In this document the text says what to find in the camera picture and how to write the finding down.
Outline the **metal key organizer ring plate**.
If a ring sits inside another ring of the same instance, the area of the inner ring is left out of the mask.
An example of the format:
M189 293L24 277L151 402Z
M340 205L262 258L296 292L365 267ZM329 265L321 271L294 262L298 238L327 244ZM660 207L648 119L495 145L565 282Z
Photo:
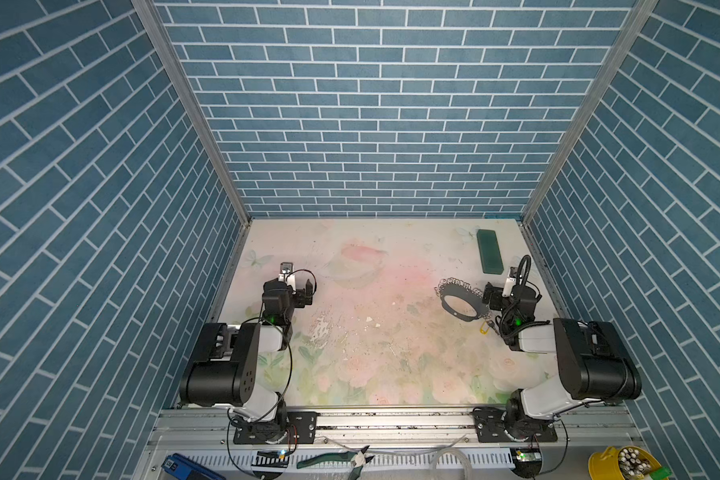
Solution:
M484 291L469 283L449 277L435 287L442 308L454 318L473 322L490 316L489 305L484 301Z

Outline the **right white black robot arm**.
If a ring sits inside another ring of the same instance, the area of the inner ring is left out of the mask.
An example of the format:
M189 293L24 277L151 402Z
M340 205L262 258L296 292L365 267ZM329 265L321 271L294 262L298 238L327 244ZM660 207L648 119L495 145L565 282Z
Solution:
M541 384L519 388L502 408L474 411L478 426L517 441L552 434L563 413L595 403L632 400L642 380L613 324L567 318L537 320L541 296L525 284L498 288L488 284L483 303L499 316L488 325L514 352L552 355L557 372Z

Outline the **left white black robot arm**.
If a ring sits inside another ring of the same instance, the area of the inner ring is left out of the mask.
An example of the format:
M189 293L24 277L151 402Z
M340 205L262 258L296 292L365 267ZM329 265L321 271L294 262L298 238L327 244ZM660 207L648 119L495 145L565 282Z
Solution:
M259 355L291 351L294 311L313 303L315 276L303 287L294 272L263 285L261 312L239 325L203 325L179 382L183 405L226 408L231 425L256 442L268 442L290 429L283 391L256 380Z

